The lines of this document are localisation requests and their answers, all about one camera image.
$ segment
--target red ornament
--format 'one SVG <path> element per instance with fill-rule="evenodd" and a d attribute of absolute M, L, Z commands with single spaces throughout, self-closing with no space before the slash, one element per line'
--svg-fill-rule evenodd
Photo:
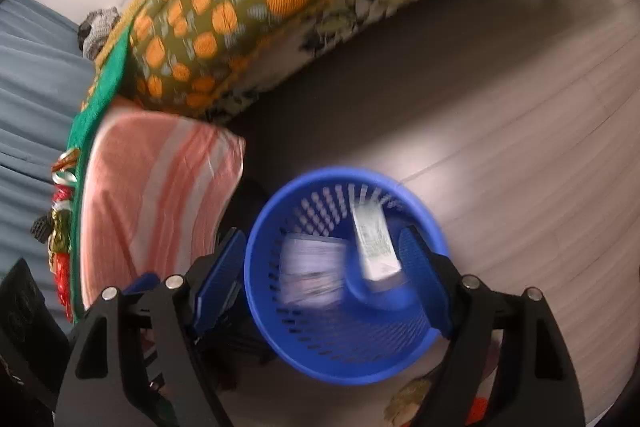
<path fill-rule="evenodd" d="M 53 202 L 70 200 L 74 195 L 74 190 L 71 187 L 65 187 L 65 185 L 56 185 L 56 192 L 53 194 Z"/>
<path fill-rule="evenodd" d="M 71 312 L 71 289 L 69 288 L 69 254 L 57 253 L 55 256 L 55 280 L 58 300 L 65 307 L 66 319 L 71 322 L 73 313 Z"/>
<path fill-rule="evenodd" d="M 474 403 L 471 406 L 471 411 L 469 411 L 469 416 L 466 419 L 465 425 L 473 425 L 474 423 L 479 422 L 482 418 L 484 418 L 487 405 L 488 400 L 486 398 L 475 398 Z"/>

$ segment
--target black object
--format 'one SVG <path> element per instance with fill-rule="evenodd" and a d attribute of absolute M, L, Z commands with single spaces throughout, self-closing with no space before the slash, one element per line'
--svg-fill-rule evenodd
<path fill-rule="evenodd" d="M 70 349 L 24 259 L 0 285 L 0 311 L 2 365 L 32 397 L 55 410 Z"/>
<path fill-rule="evenodd" d="M 454 323 L 442 370 L 412 427 L 465 425 L 494 330 L 503 330 L 500 360 L 487 413 L 475 425 L 584 427 L 574 367 L 542 292 L 532 288 L 514 296 L 491 291 L 475 276 L 461 277 L 450 259 L 431 252 L 415 227 L 408 230 L 450 298 Z"/>
<path fill-rule="evenodd" d="M 53 427 L 51 411 L 24 391 L 22 384 L 3 369 L 0 360 L 0 397 L 2 425 Z"/>
<path fill-rule="evenodd" d="M 53 232 L 53 217 L 51 211 L 44 216 L 40 216 L 33 222 L 31 226 L 31 235 L 35 237 L 43 245 L 47 244 L 49 235 Z"/>
<path fill-rule="evenodd" d="M 78 26 L 78 48 L 80 48 L 80 51 L 84 51 L 84 41 L 91 33 L 91 22 L 93 20 L 93 17 L 87 18 Z"/>
<path fill-rule="evenodd" d="M 249 237 L 258 214 L 269 198 L 270 194 L 258 182 L 243 175 L 220 220 L 220 237 L 225 237 L 232 228 L 242 230 Z"/>
<path fill-rule="evenodd" d="M 171 417 L 183 427 L 232 427 L 204 371 L 192 324 L 196 298 L 237 234 L 231 230 L 217 251 L 199 258 L 184 277 L 169 277 L 142 293 L 124 295 L 115 288 L 102 293 L 79 325 L 57 426 L 157 426 Z M 141 330 L 151 329 L 155 345 L 148 357 Z M 207 351 L 207 362 L 211 358 Z M 162 386 L 171 407 L 156 392 Z"/>
<path fill-rule="evenodd" d="M 636 367 L 616 402 L 600 419 L 597 427 L 640 425 L 640 353 Z"/>

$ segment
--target gray laminate floor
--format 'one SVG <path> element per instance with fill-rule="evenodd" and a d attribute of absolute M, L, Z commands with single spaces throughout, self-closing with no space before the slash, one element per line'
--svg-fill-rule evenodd
<path fill-rule="evenodd" d="M 463 273 L 539 286 L 575 363 L 587 419 L 640 344 L 640 0 L 424 0 L 315 62 L 236 123 L 249 174 L 276 189 L 349 164 L 402 180 Z M 393 391 L 247 367 L 239 426 L 378 425 Z"/>

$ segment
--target pink striped cloth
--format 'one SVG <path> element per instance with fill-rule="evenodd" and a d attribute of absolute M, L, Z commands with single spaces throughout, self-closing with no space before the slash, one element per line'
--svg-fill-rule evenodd
<path fill-rule="evenodd" d="M 242 174 L 244 140 L 119 99 L 91 151 L 80 238 L 82 301 L 141 274 L 184 274 L 212 251 Z"/>

